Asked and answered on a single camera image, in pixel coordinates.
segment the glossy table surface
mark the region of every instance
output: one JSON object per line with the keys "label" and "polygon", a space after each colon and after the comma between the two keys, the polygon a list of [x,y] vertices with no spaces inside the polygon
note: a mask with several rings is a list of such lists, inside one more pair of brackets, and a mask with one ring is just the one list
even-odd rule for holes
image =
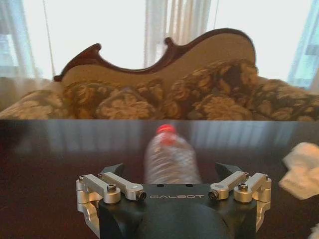
{"label": "glossy table surface", "polygon": [[319,123],[263,121],[0,120],[0,238],[96,238],[76,210],[75,180],[124,163],[143,183],[145,148],[163,123],[194,147],[204,183],[214,162],[267,173],[271,210],[258,238],[307,238],[319,223],[319,196],[298,200],[278,186],[282,158],[298,143],[319,144]]}

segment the patterned pillow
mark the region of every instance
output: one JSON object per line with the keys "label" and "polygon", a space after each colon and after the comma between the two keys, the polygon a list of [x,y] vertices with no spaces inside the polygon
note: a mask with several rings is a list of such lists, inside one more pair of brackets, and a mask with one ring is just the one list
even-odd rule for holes
{"label": "patterned pillow", "polygon": [[93,119],[102,100],[119,92],[118,87],[102,82],[75,82],[64,89],[63,95],[78,119]]}
{"label": "patterned pillow", "polygon": [[194,105],[195,109],[187,115],[189,120],[252,120],[248,109],[223,94],[209,94]]}
{"label": "patterned pillow", "polygon": [[9,120],[70,118],[73,118],[73,116],[69,113],[63,99],[57,93],[49,90],[30,92],[0,113],[0,119]]}
{"label": "patterned pillow", "polygon": [[186,119],[194,108],[193,104],[200,101],[214,87],[211,77],[212,69],[202,68],[186,77],[177,80],[164,100],[161,111],[167,119]]}
{"label": "patterned pillow", "polygon": [[245,107],[259,82],[255,65],[245,59],[218,62],[213,65],[216,69],[214,78],[219,90]]}
{"label": "patterned pillow", "polygon": [[164,99],[163,80],[155,78],[134,86],[135,90],[151,105],[158,107]]}
{"label": "patterned pillow", "polygon": [[280,80],[267,80],[261,84],[248,108],[272,120],[319,120],[319,96]]}
{"label": "patterned pillow", "polygon": [[157,110],[130,88],[102,101],[96,109],[96,118],[108,120],[159,119]]}

